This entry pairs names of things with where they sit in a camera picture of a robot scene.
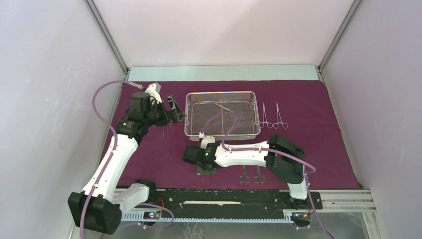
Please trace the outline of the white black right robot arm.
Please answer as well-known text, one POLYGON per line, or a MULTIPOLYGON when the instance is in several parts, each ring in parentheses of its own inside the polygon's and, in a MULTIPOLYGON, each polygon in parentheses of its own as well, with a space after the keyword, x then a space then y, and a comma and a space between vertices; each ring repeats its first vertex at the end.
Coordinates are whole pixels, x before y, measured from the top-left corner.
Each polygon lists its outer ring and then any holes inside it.
POLYGON ((280 181, 287 183, 289 200, 295 208, 304 207, 310 200, 306 168, 315 167, 305 161, 305 151, 293 142, 273 135, 269 140, 231 145, 217 142, 213 136, 202 135, 200 145, 188 145, 182 160, 205 171, 231 166, 257 166, 267 168, 280 181))

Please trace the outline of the steel forceps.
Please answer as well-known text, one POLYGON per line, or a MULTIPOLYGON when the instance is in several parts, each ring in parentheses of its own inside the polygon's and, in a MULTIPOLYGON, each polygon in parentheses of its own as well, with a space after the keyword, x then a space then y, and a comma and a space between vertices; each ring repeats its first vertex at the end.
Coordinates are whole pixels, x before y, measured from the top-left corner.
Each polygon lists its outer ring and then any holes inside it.
POLYGON ((257 175, 253 178, 255 184, 263 184, 266 182, 266 178, 261 174, 261 167, 257 166, 257 175))
POLYGON ((267 127, 268 129, 273 128, 273 124, 271 122, 268 122, 267 114, 266 114, 266 108, 265 103, 262 104, 262 121, 259 123, 260 128, 267 127))
POLYGON ((242 175, 239 177, 239 183, 249 184, 250 182, 251 182, 251 178, 247 175, 246 166, 242 165, 242 175))

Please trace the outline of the steel surgical scissors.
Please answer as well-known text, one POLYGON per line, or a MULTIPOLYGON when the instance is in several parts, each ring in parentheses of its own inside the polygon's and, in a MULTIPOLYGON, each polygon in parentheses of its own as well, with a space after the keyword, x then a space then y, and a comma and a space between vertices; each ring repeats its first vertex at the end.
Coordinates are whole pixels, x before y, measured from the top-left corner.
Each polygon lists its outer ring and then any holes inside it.
POLYGON ((282 120, 278 102, 276 102, 276 112, 277 112, 277 119, 276 119, 276 122, 273 123, 273 128, 280 128, 281 127, 283 129, 287 129, 288 124, 286 122, 283 122, 283 120, 282 120))

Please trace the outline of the grey scalpel handle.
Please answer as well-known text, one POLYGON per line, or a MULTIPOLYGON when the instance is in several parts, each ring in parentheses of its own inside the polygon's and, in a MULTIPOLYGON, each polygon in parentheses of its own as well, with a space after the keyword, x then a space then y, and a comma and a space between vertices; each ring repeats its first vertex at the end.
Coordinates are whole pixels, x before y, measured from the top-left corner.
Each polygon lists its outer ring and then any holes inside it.
POLYGON ((227 108, 227 107, 225 107, 225 106, 223 106, 223 104, 222 103, 214 103, 216 106, 218 106, 218 107, 220 107, 220 108, 222 108, 223 110, 226 110, 226 111, 228 111, 228 112, 231 112, 231 113, 235 113, 234 111, 232 111, 231 109, 229 109, 229 108, 227 108))

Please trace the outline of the steel instrument tray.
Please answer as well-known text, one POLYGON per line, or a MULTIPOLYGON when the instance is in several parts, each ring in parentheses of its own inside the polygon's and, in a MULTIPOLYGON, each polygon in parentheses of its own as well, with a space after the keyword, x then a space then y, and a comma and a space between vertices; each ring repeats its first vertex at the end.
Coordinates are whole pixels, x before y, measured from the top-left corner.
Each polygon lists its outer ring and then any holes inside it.
POLYGON ((228 134, 227 140, 255 139, 261 132, 258 104, 253 91, 194 92, 186 95, 184 133, 192 141, 199 132, 216 140, 228 134), (235 113, 216 106, 223 106, 235 113))

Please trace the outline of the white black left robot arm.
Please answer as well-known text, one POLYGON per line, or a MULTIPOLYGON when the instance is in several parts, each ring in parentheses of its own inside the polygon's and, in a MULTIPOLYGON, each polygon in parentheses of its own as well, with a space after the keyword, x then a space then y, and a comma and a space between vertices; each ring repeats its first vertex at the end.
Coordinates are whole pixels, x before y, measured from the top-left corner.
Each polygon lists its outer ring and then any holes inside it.
POLYGON ((111 129, 110 146, 93 177, 80 193, 72 192, 68 198, 76 226, 111 235, 120 225, 123 214, 139 204, 148 208, 156 204, 157 193, 150 189, 153 183, 133 183, 120 193, 115 189, 149 128, 171 125, 186 116, 173 96, 168 96, 167 100, 169 110, 151 93, 132 95, 130 107, 111 129))

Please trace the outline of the maroon surgical wrap cloth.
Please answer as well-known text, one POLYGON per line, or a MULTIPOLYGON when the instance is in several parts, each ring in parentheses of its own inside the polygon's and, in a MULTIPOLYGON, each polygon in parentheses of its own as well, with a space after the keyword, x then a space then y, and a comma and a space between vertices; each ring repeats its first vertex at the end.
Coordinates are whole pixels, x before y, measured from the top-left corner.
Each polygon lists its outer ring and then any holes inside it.
POLYGON ((336 117, 320 81, 161 82, 181 119, 150 122, 141 139, 118 131, 124 160, 114 186, 357 189, 336 117))

